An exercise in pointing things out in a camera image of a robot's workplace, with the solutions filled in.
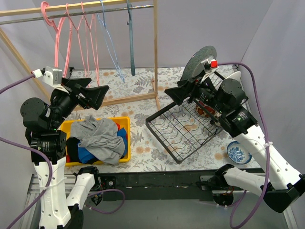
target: floral tablecloth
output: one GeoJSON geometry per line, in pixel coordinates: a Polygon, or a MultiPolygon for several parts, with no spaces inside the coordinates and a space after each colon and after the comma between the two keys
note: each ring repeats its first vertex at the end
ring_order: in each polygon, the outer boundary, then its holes
{"type": "MultiPolygon", "coordinates": [[[[159,68],[158,93],[161,107],[165,107],[172,102],[164,93],[164,90],[177,85],[176,83],[180,80],[183,69],[159,68]]],[[[100,84],[107,84],[110,87],[105,99],[153,92],[151,84],[151,79],[154,75],[153,69],[136,69],[135,76],[131,76],[130,69],[122,69],[122,71],[125,75],[125,83],[122,82],[115,70],[100,70],[100,84]]],[[[231,66],[221,66],[219,72],[226,77],[233,73],[233,69],[231,66]]],[[[90,87],[97,86],[95,71],[90,71],[89,76],[93,79],[90,87]]],[[[71,77],[82,78],[84,77],[84,72],[74,71],[71,77]]],[[[145,119],[155,112],[157,112],[156,100],[149,99],[106,106],[100,108],[98,111],[89,109],[72,112],[67,120],[84,119],[88,115],[93,115],[96,118],[130,117],[131,159],[127,163],[121,163],[116,166],[96,165],[99,171],[103,173],[218,169],[227,163],[239,168],[260,167],[254,159],[246,165],[238,165],[228,158],[226,147],[233,139],[225,131],[222,131],[181,164],[177,164],[145,125],[145,119]]],[[[80,168],[81,166],[66,167],[65,172],[78,172],[80,168]]]]}

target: blue and white plate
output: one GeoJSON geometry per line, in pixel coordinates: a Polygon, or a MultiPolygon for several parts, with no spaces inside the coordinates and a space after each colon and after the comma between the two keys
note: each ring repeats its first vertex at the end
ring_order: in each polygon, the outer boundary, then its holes
{"type": "Polygon", "coordinates": [[[227,153],[232,161],[241,165],[249,163],[252,159],[252,155],[237,141],[228,145],[227,153]]]}

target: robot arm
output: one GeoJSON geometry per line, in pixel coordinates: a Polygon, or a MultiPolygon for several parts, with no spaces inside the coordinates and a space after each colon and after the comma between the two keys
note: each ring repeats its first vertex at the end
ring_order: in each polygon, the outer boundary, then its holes
{"type": "MultiPolygon", "coordinates": [[[[167,93],[178,105],[189,98],[196,102],[212,119],[227,131],[231,137],[242,144],[258,162],[266,169],[266,146],[264,134],[256,119],[241,105],[248,97],[239,82],[240,72],[231,76],[221,77],[223,80],[214,86],[210,75],[217,73],[217,61],[212,56],[216,51],[202,48],[194,56],[202,56],[199,63],[193,62],[193,57],[187,64],[196,66],[192,75],[184,75],[178,82],[178,87],[166,89],[167,93]],[[212,115],[202,103],[213,108],[217,115],[212,115]]],[[[294,169],[279,154],[272,144],[270,151],[270,170],[267,191],[264,201],[277,212],[283,212],[291,203],[305,192],[305,176],[294,169]]],[[[213,178],[206,183],[212,187],[226,188],[236,186],[261,195],[264,177],[241,171],[232,165],[221,167],[213,178]]]]}
{"type": "Polygon", "coordinates": [[[96,167],[82,168],[75,186],[68,198],[65,192],[64,166],[66,163],[66,133],[58,130],[62,122],[73,109],[80,105],[84,109],[98,109],[109,89],[108,86],[86,88],[90,78],[64,79],[61,70],[46,67],[35,70],[36,78],[55,88],[51,95],[51,103],[46,104],[39,98],[26,100],[20,113],[26,129],[29,145],[40,150],[51,161],[53,170],[51,183],[46,187],[49,168],[44,159],[31,152],[32,162],[38,175],[41,198],[41,229],[81,229],[83,221],[82,208],[90,190],[99,191],[101,186],[96,167]]]}

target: metal hanging rod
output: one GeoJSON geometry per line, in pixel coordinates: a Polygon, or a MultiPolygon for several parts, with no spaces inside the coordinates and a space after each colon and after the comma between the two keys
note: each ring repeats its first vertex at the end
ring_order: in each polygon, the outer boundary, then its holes
{"type": "MultiPolygon", "coordinates": [[[[132,7],[130,7],[130,9],[132,9],[132,10],[145,9],[145,8],[153,8],[153,5],[132,6],[132,7]]],[[[105,13],[122,11],[122,10],[127,10],[127,8],[109,9],[109,10],[105,10],[105,13]]],[[[81,15],[84,15],[84,14],[87,15],[87,14],[95,14],[95,13],[103,13],[103,10],[85,11],[85,13],[83,13],[83,12],[69,13],[69,15],[70,16],[81,16],[81,15]]],[[[67,16],[68,16],[67,14],[59,14],[59,15],[48,16],[48,19],[65,18],[67,16]]],[[[28,22],[28,21],[41,21],[41,20],[44,20],[43,17],[19,19],[19,20],[12,20],[12,21],[0,21],[0,25],[15,24],[15,23],[21,23],[21,22],[28,22]]]]}

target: gray wall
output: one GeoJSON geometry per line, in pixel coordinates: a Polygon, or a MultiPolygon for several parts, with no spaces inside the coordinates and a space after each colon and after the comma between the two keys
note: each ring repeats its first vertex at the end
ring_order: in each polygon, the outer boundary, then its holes
{"type": "MultiPolygon", "coordinates": [[[[0,10],[35,7],[31,0],[1,0],[0,10]]],[[[18,17],[6,17],[12,20],[18,17]]],[[[42,68],[54,61],[54,41],[44,22],[30,22],[1,26],[32,69],[42,68]]],[[[4,43],[0,41],[0,88],[26,76],[4,43]]],[[[6,139],[27,145],[20,115],[21,104],[30,97],[43,95],[33,82],[24,82],[0,96],[0,135],[6,139]]],[[[6,228],[23,210],[32,173],[31,155],[0,142],[0,228],[6,228]]]]}
{"type": "MultiPolygon", "coordinates": [[[[39,7],[41,0],[33,0],[39,7]]],[[[78,2],[53,0],[52,5],[78,2]]],[[[139,2],[134,5],[148,4],[139,2]]],[[[214,45],[219,61],[240,61],[264,18],[272,0],[159,0],[159,66],[184,67],[190,57],[205,45],[214,45]]],[[[137,67],[153,67],[153,9],[133,10],[135,63],[137,67]]],[[[112,35],[121,67],[130,67],[129,28],[126,11],[106,13],[106,22],[112,35]]],[[[79,17],[73,20],[78,24],[79,17]]],[[[60,51],[66,56],[68,20],[61,37],[60,51]]],[[[52,37],[55,32],[48,26],[52,37]]],[[[101,29],[98,27],[100,68],[114,68],[107,52],[101,29]]],[[[83,52],[85,50],[84,26],[81,28],[83,52]]],[[[90,67],[94,68],[90,52],[90,67]]],[[[76,33],[72,38],[70,66],[82,68],[76,33]]]]}
{"type": "MultiPolygon", "coordinates": [[[[301,173],[305,173],[304,9],[302,0],[274,1],[242,60],[254,72],[271,141],[301,173]]],[[[242,81],[258,118],[246,71],[242,81]]],[[[304,206],[304,196],[292,204],[299,228],[305,227],[304,206]]]]}

